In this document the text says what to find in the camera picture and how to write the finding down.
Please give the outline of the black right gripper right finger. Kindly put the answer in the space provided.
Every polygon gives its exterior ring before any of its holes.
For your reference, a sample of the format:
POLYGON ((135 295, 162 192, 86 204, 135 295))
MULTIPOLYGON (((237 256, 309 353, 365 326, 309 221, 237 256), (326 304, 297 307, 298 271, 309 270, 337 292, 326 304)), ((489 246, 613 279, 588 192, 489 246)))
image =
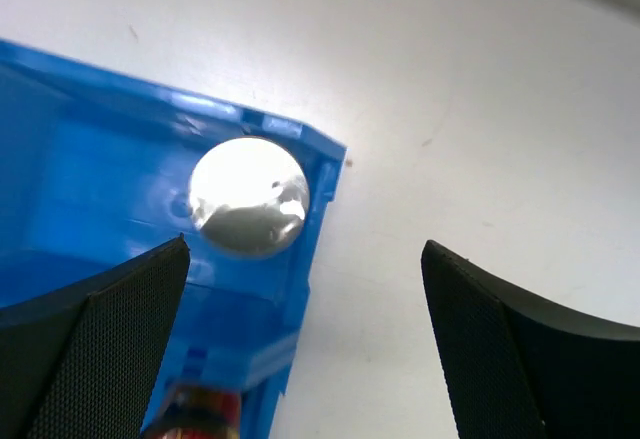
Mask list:
POLYGON ((638 328, 552 302, 433 240, 421 272, 459 437, 638 437, 638 328))

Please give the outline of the red-lid sauce jar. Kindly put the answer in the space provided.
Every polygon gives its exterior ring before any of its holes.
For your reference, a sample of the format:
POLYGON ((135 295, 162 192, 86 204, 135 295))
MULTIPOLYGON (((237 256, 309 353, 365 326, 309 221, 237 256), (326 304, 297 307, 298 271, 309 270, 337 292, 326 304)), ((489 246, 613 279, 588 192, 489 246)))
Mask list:
POLYGON ((228 439, 240 437, 242 394, 178 383, 140 438, 228 439))

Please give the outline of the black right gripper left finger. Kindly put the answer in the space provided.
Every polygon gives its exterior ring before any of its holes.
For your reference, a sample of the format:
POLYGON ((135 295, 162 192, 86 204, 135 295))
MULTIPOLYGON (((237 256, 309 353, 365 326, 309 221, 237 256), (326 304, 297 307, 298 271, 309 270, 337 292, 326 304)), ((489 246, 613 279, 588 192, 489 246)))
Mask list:
POLYGON ((4 278, 70 282, 1 307, 2 437, 138 437, 189 265, 183 236, 86 278, 84 261, 9 259, 4 278))

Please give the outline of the silver-cap shaker bottle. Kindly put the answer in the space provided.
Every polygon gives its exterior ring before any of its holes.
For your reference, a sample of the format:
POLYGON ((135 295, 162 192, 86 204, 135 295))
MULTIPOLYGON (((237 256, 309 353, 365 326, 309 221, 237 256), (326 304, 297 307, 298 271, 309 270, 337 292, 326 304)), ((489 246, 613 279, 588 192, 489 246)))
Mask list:
POLYGON ((288 248, 303 229, 310 202, 310 186, 294 156, 253 136, 209 150, 187 189, 193 226, 217 249, 241 257, 288 248))

